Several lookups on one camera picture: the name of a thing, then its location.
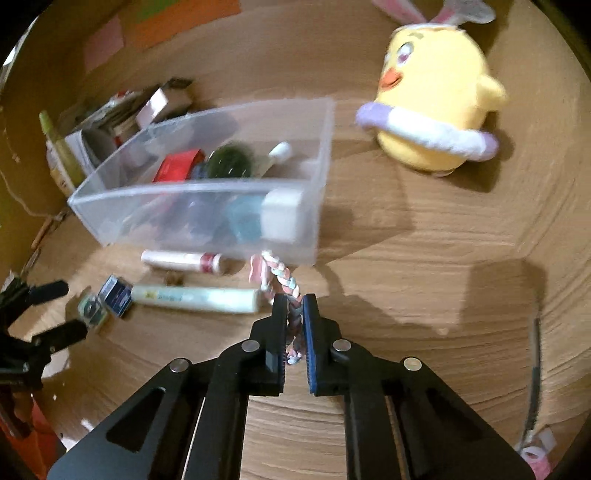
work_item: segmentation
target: cable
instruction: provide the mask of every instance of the cable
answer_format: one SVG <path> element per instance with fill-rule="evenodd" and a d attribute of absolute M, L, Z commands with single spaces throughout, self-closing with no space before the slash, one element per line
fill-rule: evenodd
<path fill-rule="evenodd" d="M 12 145 L 10 143 L 10 139 L 8 138 L 8 132 L 6 130 L 7 128 L 7 124 L 6 124 L 6 119 L 4 118 L 4 108 L 2 107 L 2 105 L 0 105 L 0 116 L 2 117 L 2 122 L 4 123 L 4 129 L 3 129 L 3 133 L 4 133 L 4 138 L 6 139 L 6 144 L 8 146 L 8 149 L 10 150 L 10 153 L 12 154 L 12 159 L 16 162 L 16 163 L 20 163 L 21 159 L 19 158 L 19 156 L 17 155 L 17 153 L 14 151 L 14 149 L 12 148 Z M 8 179 L 6 178 L 6 175 L 4 174 L 4 172 L 0 169 L 0 176 L 2 176 L 2 180 L 4 181 L 4 185 L 6 185 L 6 190 L 8 192 L 8 194 L 12 197 L 12 199 L 17 202 L 22 208 L 23 210 L 25 210 L 25 212 L 32 216 L 32 217 L 38 217 L 38 218 L 46 218 L 46 219 L 51 219 L 51 220 L 59 220 L 59 216 L 58 215 L 50 215 L 49 213 L 36 213 L 33 212 L 25 203 L 25 201 L 20 198 L 16 193 L 14 193 L 12 191 L 12 189 L 10 188 L 10 185 L 8 184 Z"/>
<path fill-rule="evenodd" d="M 47 218 L 47 219 L 51 219 L 51 220 L 59 220 L 59 216 L 58 215 L 50 215 L 49 213 L 36 213 L 33 212 L 25 203 L 25 201 L 20 198 L 16 193 L 14 193 L 12 191 L 12 189 L 10 188 L 10 185 L 8 184 L 8 180 L 6 178 L 6 175 L 4 174 L 4 172 L 0 169 L 0 176 L 2 177 L 2 180 L 4 180 L 4 185 L 6 185 L 6 190 L 8 192 L 8 194 L 12 197 L 12 199 L 15 202 L 18 202 L 20 204 L 20 206 L 22 207 L 23 210 L 25 210 L 25 212 L 27 212 L 30 216 L 32 217 L 39 217 L 39 218 Z"/>

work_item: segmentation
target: wooden table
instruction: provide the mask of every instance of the wooden table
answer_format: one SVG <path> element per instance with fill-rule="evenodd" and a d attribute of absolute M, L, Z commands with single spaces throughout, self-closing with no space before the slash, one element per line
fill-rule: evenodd
<path fill-rule="evenodd" d="M 202 105 L 334 97 L 318 262 L 297 267 L 298 282 L 316 293 L 322 315 L 337 320 L 347 338 L 387 359 L 418 356 L 513 445 L 529 406 L 530 334 L 540 312 L 542 424 L 582 419 L 590 406 L 589 269 L 577 265 L 591 257 L 584 135 L 591 86 L 534 6 L 490 3 L 497 23 L 467 29 L 512 98 L 489 120 L 501 153 L 445 179 L 402 167 L 353 124 L 356 109 L 374 98 L 394 29 L 370 2 L 245 0 L 237 16 L 143 53 L 127 46 L 108 68 L 75 83 L 104 97 L 190 76 Z M 72 293 L 97 290 L 112 273 L 132 283 L 162 282 L 141 264 L 140 252 L 101 248 L 70 217 L 43 245 L 30 280 L 64 278 Z M 188 281 L 245 286 L 246 270 Z M 15 333 L 63 321 L 64 304 L 30 310 Z M 258 317 L 136 307 L 70 348 L 68 368 L 49 378 L 37 399 L 56 430 L 75 442 L 84 425 L 104 419 L 170 360 L 217 356 L 247 337 Z M 251 399 L 244 478 L 345 475 L 342 406 L 309 395 L 305 369 L 303 362 L 287 368 L 281 397 Z"/>

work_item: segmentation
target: pink and white rope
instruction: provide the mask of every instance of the pink and white rope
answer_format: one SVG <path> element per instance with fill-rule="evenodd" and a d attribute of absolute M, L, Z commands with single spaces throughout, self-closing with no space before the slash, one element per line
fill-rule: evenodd
<path fill-rule="evenodd" d="M 290 269 L 270 251 L 263 251 L 260 256 L 253 255 L 251 257 L 251 275 L 249 280 L 258 280 L 259 271 L 261 290 L 270 303 L 272 303 L 275 292 L 269 272 L 277 278 L 277 281 L 281 285 L 282 293 L 287 296 L 287 345 L 290 346 L 287 351 L 287 363 L 290 365 L 296 364 L 302 358 L 306 348 L 302 331 L 301 302 L 303 295 L 300 293 L 300 287 L 295 278 L 291 276 Z"/>

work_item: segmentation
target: metal screw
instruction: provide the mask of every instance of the metal screw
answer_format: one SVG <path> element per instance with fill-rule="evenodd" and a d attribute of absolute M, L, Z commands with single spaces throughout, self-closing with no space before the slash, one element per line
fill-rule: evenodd
<path fill-rule="evenodd" d="M 187 368 L 189 368 L 189 360 L 185 358 L 175 358 L 168 364 L 168 367 L 174 373 L 179 374 L 180 372 L 184 372 Z"/>
<path fill-rule="evenodd" d="M 416 372 L 423 366 L 421 361 L 418 358 L 414 358 L 413 356 L 405 358 L 402 364 L 404 365 L 404 368 L 410 370 L 411 372 Z"/>
<path fill-rule="evenodd" d="M 244 340 L 242 342 L 242 350 L 245 352 L 256 352 L 261 344 L 256 340 Z"/>
<path fill-rule="evenodd" d="M 340 338 L 339 340 L 335 340 L 333 342 L 333 348 L 337 352 L 347 352 L 351 350 L 351 342 L 345 340 L 344 338 Z"/>

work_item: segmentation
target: clear plastic bin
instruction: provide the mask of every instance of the clear plastic bin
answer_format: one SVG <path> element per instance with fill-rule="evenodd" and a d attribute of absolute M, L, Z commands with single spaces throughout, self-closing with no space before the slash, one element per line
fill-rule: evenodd
<path fill-rule="evenodd" d="M 334 102 L 268 100 L 228 106 L 152 125 L 112 154 L 68 203 L 102 244 L 218 252 L 248 258 L 270 249 L 287 262 L 313 264 L 330 164 Z M 258 155 L 288 141 L 294 157 L 262 179 L 151 183 L 167 154 L 229 141 Z"/>

